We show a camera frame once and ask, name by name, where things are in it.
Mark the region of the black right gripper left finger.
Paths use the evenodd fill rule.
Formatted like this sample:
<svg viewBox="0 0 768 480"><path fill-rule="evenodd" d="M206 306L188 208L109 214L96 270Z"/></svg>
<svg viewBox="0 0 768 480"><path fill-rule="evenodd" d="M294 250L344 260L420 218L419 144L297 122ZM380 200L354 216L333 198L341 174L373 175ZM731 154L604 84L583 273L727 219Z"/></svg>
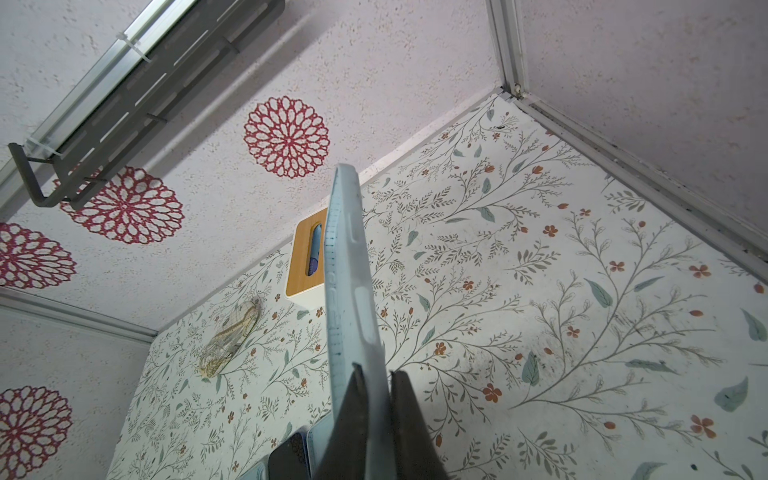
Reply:
<svg viewBox="0 0 768 480"><path fill-rule="evenodd" d="M313 478L363 479L366 472L368 432L368 390L362 366L354 363L328 446Z"/></svg>

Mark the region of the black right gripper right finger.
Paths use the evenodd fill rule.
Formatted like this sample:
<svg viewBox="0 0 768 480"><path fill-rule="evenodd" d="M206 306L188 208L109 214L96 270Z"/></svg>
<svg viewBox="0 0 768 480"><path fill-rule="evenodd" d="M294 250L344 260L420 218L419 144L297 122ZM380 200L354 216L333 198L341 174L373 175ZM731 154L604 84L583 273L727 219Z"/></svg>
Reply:
<svg viewBox="0 0 768 480"><path fill-rule="evenodd" d="M448 479L405 371L391 373L391 408L397 478Z"/></svg>

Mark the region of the black phone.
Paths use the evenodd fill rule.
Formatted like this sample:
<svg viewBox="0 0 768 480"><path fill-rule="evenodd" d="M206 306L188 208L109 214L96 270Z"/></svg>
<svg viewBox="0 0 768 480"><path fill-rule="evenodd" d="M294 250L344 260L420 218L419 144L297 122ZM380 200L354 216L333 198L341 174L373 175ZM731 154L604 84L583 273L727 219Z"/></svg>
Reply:
<svg viewBox="0 0 768 480"><path fill-rule="evenodd" d="M306 433L297 431L277 446L267 460L270 480L309 480Z"/></svg>

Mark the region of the light case with purple button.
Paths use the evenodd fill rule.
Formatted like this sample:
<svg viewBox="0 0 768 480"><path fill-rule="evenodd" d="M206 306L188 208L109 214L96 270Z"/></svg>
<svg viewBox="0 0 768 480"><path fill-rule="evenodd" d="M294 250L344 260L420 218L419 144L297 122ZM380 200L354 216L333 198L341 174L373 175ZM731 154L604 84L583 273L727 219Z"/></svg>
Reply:
<svg viewBox="0 0 768 480"><path fill-rule="evenodd" d="M323 243L325 311L333 416L338 417L354 367L368 391L366 479L394 479L396 463L385 349L380 340L366 246L358 173L339 164Z"/></svg>

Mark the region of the light blue phone case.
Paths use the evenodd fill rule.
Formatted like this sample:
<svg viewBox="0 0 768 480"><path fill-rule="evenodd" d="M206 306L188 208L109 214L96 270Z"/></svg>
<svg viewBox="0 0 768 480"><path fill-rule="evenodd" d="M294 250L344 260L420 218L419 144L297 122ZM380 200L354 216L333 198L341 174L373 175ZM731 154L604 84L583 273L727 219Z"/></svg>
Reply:
<svg viewBox="0 0 768 480"><path fill-rule="evenodd" d="M238 480L268 480L267 459L262 458L257 461L250 469L243 472Z"/></svg>

